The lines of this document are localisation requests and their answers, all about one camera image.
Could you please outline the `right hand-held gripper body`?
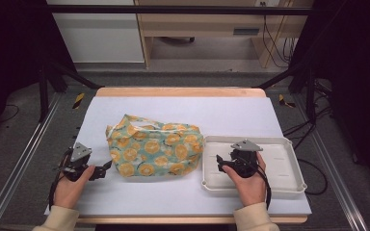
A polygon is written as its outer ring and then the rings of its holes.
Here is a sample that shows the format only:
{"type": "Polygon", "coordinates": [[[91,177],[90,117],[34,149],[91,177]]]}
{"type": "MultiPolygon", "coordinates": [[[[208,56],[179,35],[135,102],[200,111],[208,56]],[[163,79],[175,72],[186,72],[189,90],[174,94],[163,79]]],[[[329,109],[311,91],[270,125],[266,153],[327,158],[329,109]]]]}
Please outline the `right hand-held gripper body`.
{"type": "Polygon", "coordinates": [[[243,178],[249,178],[256,173],[262,175],[258,164],[257,152],[262,148],[249,140],[238,141],[231,145],[230,157],[232,168],[243,178]]]}

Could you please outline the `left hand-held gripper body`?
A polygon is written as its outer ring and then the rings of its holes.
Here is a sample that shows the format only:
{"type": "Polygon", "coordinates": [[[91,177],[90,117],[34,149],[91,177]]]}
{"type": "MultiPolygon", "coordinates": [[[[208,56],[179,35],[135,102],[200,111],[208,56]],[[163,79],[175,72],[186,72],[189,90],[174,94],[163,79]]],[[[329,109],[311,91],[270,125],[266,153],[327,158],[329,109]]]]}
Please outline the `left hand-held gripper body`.
{"type": "Polygon", "coordinates": [[[88,168],[87,162],[92,150],[84,144],[77,142],[70,147],[61,160],[60,171],[70,181],[77,181],[88,168]]]}

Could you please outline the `orange print cloth bag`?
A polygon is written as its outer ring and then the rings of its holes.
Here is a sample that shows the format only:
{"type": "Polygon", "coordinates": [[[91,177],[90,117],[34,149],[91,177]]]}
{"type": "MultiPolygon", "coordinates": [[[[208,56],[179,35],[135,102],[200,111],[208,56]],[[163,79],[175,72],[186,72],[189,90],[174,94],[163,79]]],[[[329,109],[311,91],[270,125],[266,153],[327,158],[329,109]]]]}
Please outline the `orange print cloth bag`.
{"type": "Polygon", "coordinates": [[[196,125],[124,115],[105,131],[113,164],[122,177],[182,176],[198,166],[204,137],[196,125]]]}

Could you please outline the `person's left hand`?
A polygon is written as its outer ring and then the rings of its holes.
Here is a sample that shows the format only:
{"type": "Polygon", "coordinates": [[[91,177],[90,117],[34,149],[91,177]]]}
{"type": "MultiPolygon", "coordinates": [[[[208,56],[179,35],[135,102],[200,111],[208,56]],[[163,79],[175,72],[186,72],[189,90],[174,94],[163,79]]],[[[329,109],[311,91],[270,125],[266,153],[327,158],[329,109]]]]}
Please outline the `person's left hand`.
{"type": "Polygon", "coordinates": [[[92,177],[94,170],[95,166],[89,166],[75,182],[68,180],[63,174],[61,174],[54,193],[54,205],[73,209],[77,204],[85,185],[92,177]]]}

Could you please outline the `person's right hand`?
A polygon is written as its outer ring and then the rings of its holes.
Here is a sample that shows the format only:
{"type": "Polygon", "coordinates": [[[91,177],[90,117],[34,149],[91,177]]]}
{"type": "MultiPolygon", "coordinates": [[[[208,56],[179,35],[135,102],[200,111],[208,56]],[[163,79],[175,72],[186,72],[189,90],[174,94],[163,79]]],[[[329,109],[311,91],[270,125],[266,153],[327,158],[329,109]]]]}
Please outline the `person's right hand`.
{"type": "Polygon", "coordinates": [[[223,170],[233,181],[244,207],[266,200],[266,183],[258,172],[250,178],[243,178],[229,166],[223,166],[223,170]]]}

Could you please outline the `white plastic tray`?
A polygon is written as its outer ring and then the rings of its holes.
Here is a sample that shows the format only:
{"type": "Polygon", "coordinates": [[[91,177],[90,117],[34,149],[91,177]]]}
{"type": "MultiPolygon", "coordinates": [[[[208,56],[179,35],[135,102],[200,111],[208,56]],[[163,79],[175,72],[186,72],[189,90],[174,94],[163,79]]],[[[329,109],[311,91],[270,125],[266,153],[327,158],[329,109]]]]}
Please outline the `white plastic tray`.
{"type": "MultiPolygon", "coordinates": [[[[208,136],[205,138],[202,161],[202,186],[210,193],[222,196],[236,195],[237,190],[231,179],[219,171],[216,156],[230,159],[233,144],[244,137],[208,136]]],[[[260,147],[259,153],[266,163],[266,175],[272,190],[272,198],[292,199],[304,193],[304,182],[296,159],[292,142],[283,137],[248,138],[260,147]]]]}

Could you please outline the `yellow black tape strip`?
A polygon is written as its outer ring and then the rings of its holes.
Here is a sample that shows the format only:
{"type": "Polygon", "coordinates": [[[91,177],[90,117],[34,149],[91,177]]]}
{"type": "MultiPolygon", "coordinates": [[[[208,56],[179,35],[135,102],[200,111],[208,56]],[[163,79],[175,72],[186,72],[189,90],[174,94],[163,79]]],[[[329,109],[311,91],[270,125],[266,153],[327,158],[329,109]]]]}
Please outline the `yellow black tape strip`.
{"type": "Polygon", "coordinates": [[[82,100],[83,100],[84,96],[85,96],[85,93],[79,93],[79,94],[76,96],[76,99],[75,99],[75,101],[74,101],[74,104],[73,104],[73,106],[72,106],[72,109],[78,109],[78,108],[79,108],[79,106],[80,106],[80,104],[81,104],[81,102],[82,102],[82,100]]]}
{"type": "Polygon", "coordinates": [[[289,107],[289,108],[296,108],[296,104],[291,103],[291,102],[286,102],[285,99],[284,99],[284,96],[282,94],[278,95],[278,102],[279,102],[279,105],[281,105],[281,106],[286,106],[286,107],[289,107]]]}

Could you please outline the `black metal stand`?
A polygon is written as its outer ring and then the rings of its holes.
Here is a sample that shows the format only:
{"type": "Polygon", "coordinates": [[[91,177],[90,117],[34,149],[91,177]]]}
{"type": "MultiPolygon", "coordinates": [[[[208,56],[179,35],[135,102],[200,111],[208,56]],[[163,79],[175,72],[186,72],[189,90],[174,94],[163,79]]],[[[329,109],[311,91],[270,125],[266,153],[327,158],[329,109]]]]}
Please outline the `black metal stand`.
{"type": "Polygon", "coordinates": [[[92,89],[99,90],[100,85],[86,79],[77,73],[76,70],[66,67],[56,62],[42,64],[39,69],[39,86],[40,86],[40,122],[43,122],[49,114],[48,90],[47,83],[50,83],[56,92],[65,92],[67,84],[63,76],[71,77],[73,80],[92,89]]]}
{"type": "Polygon", "coordinates": [[[314,92],[315,92],[315,72],[310,64],[306,62],[299,62],[288,67],[285,71],[278,74],[276,77],[256,86],[257,89],[266,90],[272,85],[292,77],[288,86],[291,93],[300,93],[305,88],[305,115],[311,124],[316,123],[316,113],[314,105],[314,92]]]}

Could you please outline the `white cabinet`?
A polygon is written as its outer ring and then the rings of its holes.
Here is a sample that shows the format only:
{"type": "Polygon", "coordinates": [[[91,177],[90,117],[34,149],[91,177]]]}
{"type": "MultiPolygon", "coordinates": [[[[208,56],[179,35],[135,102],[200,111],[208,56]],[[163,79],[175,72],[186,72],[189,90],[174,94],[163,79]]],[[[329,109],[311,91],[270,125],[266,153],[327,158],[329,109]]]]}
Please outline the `white cabinet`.
{"type": "Polygon", "coordinates": [[[54,19],[75,63],[143,63],[134,13],[54,13],[54,19]]]}

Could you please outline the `light wooden desk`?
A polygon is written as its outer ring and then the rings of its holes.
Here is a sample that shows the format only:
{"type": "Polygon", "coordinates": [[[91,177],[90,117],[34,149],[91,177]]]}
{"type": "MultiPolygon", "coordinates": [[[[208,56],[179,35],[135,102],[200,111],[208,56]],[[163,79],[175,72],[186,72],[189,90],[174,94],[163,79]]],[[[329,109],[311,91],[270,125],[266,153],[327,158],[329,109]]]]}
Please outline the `light wooden desk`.
{"type": "MultiPolygon", "coordinates": [[[[137,6],[230,6],[310,8],[314,0],[133,0],[137,6]]],[[[143,50],[150,57],[154,38],[245,37],[252,41],[263,67],[281,54],[283,39],[298,39],[306,22],[304,15],[161,14],[139,13],[143,50]]]]}

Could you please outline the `metal floor rail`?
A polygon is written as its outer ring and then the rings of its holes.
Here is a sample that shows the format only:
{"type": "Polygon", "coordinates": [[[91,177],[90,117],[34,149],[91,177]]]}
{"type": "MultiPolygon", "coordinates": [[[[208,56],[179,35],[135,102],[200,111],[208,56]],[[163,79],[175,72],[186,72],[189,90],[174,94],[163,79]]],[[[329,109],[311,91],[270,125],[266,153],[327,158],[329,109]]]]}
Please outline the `metal floor rail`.
{"type": "Polygon", "coordinates": [[[62,99],[60,93],[54,93],[53,98],[49,104],[47,115],[41,122],[38,123],[32,137],[28,140],[27,145],[23,149],[19,159],[16,162],[8,180],[0,192],[0,219],[6,211],[14,192],[16,191],[29,163],[34,157],[40,141],[44,136],[54,114],[56,113],[59,103],[62,99]]]}
{"type": "Polygon", "coordinates": [[[293,99],[297,103],[297,107],[301,112],[304,121],[309,121],[309,109],[311,106],[315,108],[314,125],[308,123],[308,134],[304,135],[297,147],[301,145],[305,138],[312,141],[315,148],[315,155],[319,158],[322,170],[327,177],[327,182],[330,189],[333,189],[335,196],[341,206],[341,209],[353,231],[368,231],[368,227],[361,215],[342,175],[340,174],[337,165],[333,161],[333,154],[328,149],[327,143],[323,141],[319,132],[321,127],[320,119],[323,116],[331,113],[330,104],[325,96],[317,96],[315,99],[307,103],[302,95],[293,94],[293,99]]]}

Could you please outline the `black horizontal frame bar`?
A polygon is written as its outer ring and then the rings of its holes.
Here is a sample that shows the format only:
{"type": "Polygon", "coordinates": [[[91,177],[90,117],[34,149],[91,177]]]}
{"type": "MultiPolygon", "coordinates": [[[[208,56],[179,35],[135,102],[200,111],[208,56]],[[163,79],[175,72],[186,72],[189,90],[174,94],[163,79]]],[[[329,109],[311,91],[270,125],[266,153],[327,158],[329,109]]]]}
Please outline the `black horizontal frame bar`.
{"type": "Polygon", "coordinates": [[[167,13],[167,14],[242,14],[311,15],[311,8],[227,7],[227,6],[123,6],[123,5],[47,5],[52,13],[167,13]]]}

